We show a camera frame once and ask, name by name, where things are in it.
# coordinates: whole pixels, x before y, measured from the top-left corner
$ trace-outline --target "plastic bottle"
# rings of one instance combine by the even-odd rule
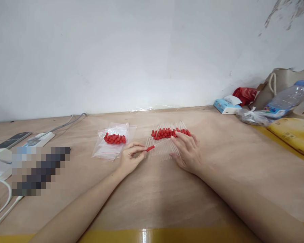
[[[299,105],[304,96],[304,80],[297,81],[292,87],[280,91],[265,107],[265,116],[279,119],[294,106]]]

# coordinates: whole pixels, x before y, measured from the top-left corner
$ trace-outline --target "table surface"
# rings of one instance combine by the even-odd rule
[[[16,133],[48,131],[70,117],[0,123],[0,143]],[[41,190],[26,196],[0,224],[0,242],[27,242],[66,205],[113,171],[119,159],[91,158],[97,130],[110,122],[137,125],[134,140],[145,144],[153,125],[183,121],[200,139],[202,156],[227,176],[304,222],[304,161],[234,115],[210,107],[99,114],[54,132],[45,146],[69,146],[70,161]],[[7,197],[0,184],[0,206]],[[233,211],[196,176],[172,160],[144,160],[108,199],[81,242],[258,242]]]

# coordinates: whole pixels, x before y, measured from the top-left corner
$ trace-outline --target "yellow package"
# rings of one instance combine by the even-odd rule
[[[267,129],[304,154],[304,119],[281,118],[271,123]]]

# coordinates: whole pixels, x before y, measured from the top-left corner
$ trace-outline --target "charging cable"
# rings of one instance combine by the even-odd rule
[[[5,205],[0,209],[0,213],[1,213],[2,210],[4,210],[5,207],[6,207],[6,206],[9,204],[9,202],[11,201],[12,193],[11,193],[11,187],[10,187],[10,185],[9,185],[7,182],[5,182],[5,181],[3,181],[3,180],[1,180],[1,179],[0,179],[0,182],[3,183],[3,184],[5,184],[5,185],[7,186],[7,188],[8,188],[8,191],[9,191],[9,197],[8,197],[8,199],[7,199],[7,202],[6,202]],[[24,197],[24,196],[18,196],[18,197],[16,198],[16,200],[15,200],[14,203],[10,206],[10,208],[1,216],[0,222],[8,215],[8,213],[14,208],[14,206],[16,206],[16,204],[17,204],[23,197]]]
[[[65,126],[68,126],[68,125],[70,125],[70,124],[76,122],[76,121],[79,120],[80,117],[82,117],[83,115],[87,116],[86,113],[82,113],[77,119],[75,119],[73,122],[70,122],[71,119],[72,119],[73,116],[74,116],[74,115],[72,115],[71,118],[69,119],[69,121],[68,121],[67,123],[65,123],[65,124],[63,124],[63,125],[61,125],[61,126],[58,126],[58,127],[56,127],[56,128],[53,128],[53,129],[49,130],[48,132],[44,133],[43,135],[41,135],[41,136],[39,136],[39,137],[33,137],[33,138],[28,139],[27,145],[28,145],[28,146],[34,146],[34,145],[38,144],[38,142],[40,141],[40,138],[41,138],[41,137],[45,136],[46,134],[48,134],[48,133],[50,133],[50,132],[54,132],[54,131],[56,131],[57,129],[63,128],[63,127],[65,127]]]

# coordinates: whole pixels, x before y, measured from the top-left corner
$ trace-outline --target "bottle label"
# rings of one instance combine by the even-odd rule
[[[263,110],[266,112],[265,116],[272,118],[281,118],[289,111],[289,110],[282,110],[270,105],[266,105]]]

